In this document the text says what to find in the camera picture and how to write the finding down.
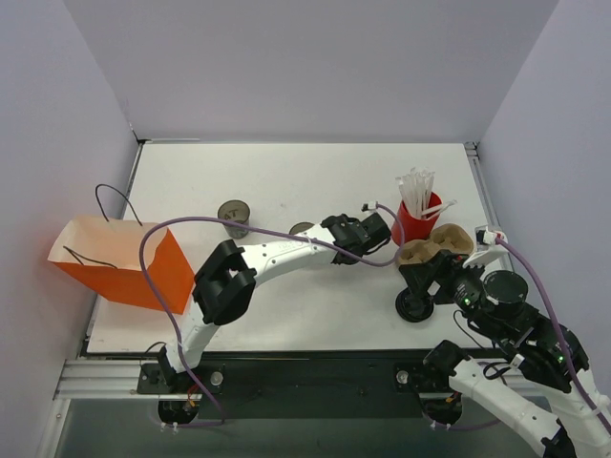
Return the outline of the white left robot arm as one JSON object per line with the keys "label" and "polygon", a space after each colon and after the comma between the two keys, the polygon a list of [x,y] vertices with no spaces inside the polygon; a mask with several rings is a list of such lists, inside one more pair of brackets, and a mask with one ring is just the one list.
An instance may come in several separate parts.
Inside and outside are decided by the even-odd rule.
{"label": "white left robot arm", "polygon": [[388,225],[372,213],[363,220],[331,216],[292,239],[244,246],[221,242],[195,275],[180,337],[158,357],[160,381],[174,392],[190,387],[204,348],[221,326],[245,314],[257,287],[314,265],[353,265],[390,239]]}

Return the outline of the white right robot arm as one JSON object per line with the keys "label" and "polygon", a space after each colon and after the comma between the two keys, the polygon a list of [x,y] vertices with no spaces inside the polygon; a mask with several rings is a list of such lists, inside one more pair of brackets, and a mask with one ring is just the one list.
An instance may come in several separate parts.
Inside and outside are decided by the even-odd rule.
{"label": "white right robot arm", "polygon": [[517,273],[486,273],[446,250],[399,268],[407,287],[397,308],[423,321],[438,304],[454,304],[470,329],[498,356],[489,363],[449,340],[425,357],[415,390],[448,390],[445,407],[424,407],[437,427],[449,429],[459,398],[467,398],[514,431],[539,457],[607,457],[610,400],[597,388],[579,339],[527,302],[528,284]]}

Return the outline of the dark coffee cup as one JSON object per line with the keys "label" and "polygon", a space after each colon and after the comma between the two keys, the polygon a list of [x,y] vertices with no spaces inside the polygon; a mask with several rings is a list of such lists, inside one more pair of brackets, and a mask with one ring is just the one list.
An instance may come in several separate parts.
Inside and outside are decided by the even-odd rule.
{"label": "dark coffee cup", "polygon": [[314,224],[308,221],[298,222],[290,228],[289,234],[292,236],[305,237],[313,226]]}
{"label": "dark coffee cup", "polygon": [[249,234],[247,226],[249,225],[250,207],[248,204],[239,199],[231,199],[224,202],[218,209],[218,218],[232,222],[236,222],[240,227],[233,225],[225,225],[225,231],[232,239],[243,239]]}

